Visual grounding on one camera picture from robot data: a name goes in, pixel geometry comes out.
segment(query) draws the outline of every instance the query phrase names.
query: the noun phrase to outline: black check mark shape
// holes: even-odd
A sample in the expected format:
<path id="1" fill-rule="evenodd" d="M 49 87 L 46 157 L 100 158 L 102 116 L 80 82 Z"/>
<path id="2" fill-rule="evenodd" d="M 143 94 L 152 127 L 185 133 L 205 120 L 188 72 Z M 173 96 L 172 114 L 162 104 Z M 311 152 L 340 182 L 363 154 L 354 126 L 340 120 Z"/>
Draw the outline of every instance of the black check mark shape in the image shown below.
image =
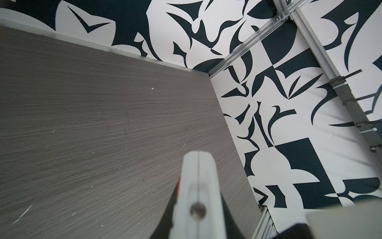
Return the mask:
<path id="1" fill-rule="evenodd" d="M 77 19 L 79 20 L 79 22 L 81 22 L 82 26 L 85 28 L 86 32 L 89 33 L 103 25 L 106 25 L 106 24 L 109 24 L 109 23 L 100 23 L 100 24 L 96 24 L 96 25 L 93 25 L 93 26 L 89 26 L 75 11 L 73 11 L 69 6 L 68 8 L 70 9 L 70 11 L 72 11 L 74 13 L 74 15 L 77 17 Z"/>

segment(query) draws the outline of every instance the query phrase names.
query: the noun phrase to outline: white plastic part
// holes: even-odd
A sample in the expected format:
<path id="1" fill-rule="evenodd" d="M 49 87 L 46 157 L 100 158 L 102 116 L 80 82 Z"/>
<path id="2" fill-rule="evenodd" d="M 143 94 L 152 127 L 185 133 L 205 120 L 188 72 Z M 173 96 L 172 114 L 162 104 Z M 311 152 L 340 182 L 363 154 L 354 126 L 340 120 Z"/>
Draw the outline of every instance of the white plastic part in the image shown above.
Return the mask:
<path id="1" fill-rule="evenodd" d="M 198 202 L 206 208 L 199 220 L 190 213 Z M 226 239 L 219 181 L 210 153 L 191 151 L 185 155 L 172 221 L 170 239 Z"/>

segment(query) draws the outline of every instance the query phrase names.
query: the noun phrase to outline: gray wood grain surface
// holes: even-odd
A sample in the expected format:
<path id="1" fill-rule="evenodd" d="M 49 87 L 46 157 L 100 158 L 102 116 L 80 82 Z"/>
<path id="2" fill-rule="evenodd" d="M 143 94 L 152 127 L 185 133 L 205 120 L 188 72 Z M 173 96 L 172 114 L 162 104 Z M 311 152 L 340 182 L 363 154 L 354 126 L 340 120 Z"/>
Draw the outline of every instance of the gray wood grain surface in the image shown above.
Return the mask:
<path id="1" fill-rule="evenodd" d="M 212 153 L 252 236 L 260 212 L 206 75 L 5 27 L 0 71 L 1 238 L 148 238 L 190 150 Z"/>

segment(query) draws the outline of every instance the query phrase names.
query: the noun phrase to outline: scratch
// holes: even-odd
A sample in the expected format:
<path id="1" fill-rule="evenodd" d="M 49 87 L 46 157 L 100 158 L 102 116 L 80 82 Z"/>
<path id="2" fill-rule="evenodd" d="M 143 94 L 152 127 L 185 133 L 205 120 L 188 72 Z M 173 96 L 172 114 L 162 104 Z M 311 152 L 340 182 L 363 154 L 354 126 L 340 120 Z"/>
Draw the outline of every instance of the scratch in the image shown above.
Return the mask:
<path id="1" fill-rule="evenodd" d="M 18 220 L 20 220 L 20 218 L 31 208 L 31 206 L 32 205 L 30 205 L 29 206 L 29 208 L 23 213 L 23 214 L 21 214 L 21 216 L 19 217 L 19 219 L 17 219 L 13 224 L 15 224 Z"/>

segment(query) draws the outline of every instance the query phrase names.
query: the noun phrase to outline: white scratch mark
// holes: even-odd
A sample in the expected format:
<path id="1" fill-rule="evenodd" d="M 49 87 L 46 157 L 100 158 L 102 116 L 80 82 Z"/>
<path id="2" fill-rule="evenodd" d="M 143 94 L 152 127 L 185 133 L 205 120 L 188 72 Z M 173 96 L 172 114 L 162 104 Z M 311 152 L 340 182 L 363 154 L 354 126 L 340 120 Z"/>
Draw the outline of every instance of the white scratch mark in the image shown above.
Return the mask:
<path id="1" fill-rule="evenodd" d="M 17 219 L 13 224 L 15 224 L 18 220 L 20 220 L 20 218 L 31 208 L 31 206 L 32 205 L 30 205 L 29 206 L 29 208 L 23 213 L 23 214 L 21 214 L 21 216 L 19 217 L 19 219 Z"/>

